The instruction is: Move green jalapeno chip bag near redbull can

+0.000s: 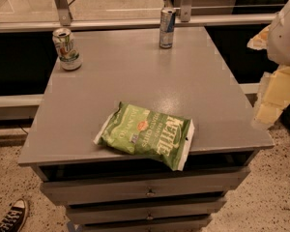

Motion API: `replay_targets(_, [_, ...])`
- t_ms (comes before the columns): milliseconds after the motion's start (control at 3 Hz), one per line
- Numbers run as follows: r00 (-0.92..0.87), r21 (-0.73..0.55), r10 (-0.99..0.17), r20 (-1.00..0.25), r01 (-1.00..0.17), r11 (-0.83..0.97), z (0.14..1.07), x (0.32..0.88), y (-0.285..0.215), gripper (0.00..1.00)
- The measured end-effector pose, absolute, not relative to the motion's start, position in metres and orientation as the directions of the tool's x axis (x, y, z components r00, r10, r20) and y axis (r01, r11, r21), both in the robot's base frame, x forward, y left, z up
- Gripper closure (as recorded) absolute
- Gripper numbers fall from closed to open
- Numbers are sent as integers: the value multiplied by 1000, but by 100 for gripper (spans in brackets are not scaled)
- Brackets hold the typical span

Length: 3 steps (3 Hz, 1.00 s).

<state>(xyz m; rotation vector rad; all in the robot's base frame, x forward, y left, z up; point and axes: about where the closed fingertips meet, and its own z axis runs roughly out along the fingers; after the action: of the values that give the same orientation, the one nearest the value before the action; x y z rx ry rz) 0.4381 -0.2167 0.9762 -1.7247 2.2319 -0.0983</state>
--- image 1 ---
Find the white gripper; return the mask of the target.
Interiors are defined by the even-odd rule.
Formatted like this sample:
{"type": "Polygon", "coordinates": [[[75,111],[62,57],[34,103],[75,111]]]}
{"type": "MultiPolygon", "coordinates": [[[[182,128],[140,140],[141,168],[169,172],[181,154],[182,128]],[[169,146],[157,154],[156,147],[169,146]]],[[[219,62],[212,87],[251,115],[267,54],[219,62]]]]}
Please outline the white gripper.
{"type": "Polygon", "coordinates": [[[270,26],[263,28],[247,45],[254,50],[267,48],[268,58],[278,69],[261,78],[254,106],[253,125],[272,126],[290,104],[290,0],[276,14],[270,26]]]}

